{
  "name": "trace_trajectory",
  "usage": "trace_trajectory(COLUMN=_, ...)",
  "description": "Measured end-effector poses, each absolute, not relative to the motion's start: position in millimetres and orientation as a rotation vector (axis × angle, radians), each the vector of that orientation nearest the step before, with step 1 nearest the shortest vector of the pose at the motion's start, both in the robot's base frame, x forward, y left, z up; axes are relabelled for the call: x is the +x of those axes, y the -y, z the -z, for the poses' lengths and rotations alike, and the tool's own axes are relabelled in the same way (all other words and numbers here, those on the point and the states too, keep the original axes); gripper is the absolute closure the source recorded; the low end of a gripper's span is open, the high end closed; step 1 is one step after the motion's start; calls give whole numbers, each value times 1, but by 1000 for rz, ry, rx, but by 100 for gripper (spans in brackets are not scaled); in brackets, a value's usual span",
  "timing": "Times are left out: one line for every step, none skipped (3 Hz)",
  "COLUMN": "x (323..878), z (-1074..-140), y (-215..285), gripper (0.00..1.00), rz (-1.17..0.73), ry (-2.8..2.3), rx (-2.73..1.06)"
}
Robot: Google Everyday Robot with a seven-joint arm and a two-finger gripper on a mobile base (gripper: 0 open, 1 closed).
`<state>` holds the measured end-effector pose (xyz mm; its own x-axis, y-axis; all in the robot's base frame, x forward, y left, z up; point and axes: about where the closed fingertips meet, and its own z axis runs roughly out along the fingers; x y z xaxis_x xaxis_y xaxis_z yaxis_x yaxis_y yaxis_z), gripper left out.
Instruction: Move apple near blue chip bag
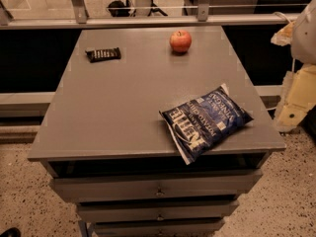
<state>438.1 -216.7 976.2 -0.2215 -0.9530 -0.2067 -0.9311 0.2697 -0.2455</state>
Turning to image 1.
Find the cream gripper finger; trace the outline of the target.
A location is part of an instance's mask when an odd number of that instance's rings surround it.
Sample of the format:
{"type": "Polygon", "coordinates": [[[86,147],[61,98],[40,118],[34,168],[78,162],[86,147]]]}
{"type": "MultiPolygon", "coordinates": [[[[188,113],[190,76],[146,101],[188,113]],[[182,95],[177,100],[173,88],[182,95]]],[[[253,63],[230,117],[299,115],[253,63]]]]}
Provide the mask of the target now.
{"type": "Polygon", "coordinates": [[[282,82],[280,101],[276,106],[274,127],[290,132],[304,120],[316,105],[316,66],[304,64],[293,73],[287,71],[282,82]]]}
{"type": "Polygon", "coordinates": [[[290,22],[271,38],[271,43],[279,46],[291,44],[294,23],[290,22]]]}

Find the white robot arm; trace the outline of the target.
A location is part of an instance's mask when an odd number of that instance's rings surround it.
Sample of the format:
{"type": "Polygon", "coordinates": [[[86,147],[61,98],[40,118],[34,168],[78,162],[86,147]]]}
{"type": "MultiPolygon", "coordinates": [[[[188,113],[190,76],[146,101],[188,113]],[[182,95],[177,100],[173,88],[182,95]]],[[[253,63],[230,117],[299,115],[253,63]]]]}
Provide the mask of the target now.
{"type": "Polygon", "coordinates": [[[274,126],[279,132],[295,129],[316,105],[316,0],[295,21],[279,30],[271,43],[290,45],[292,67],[283,81],[274,126]]]}

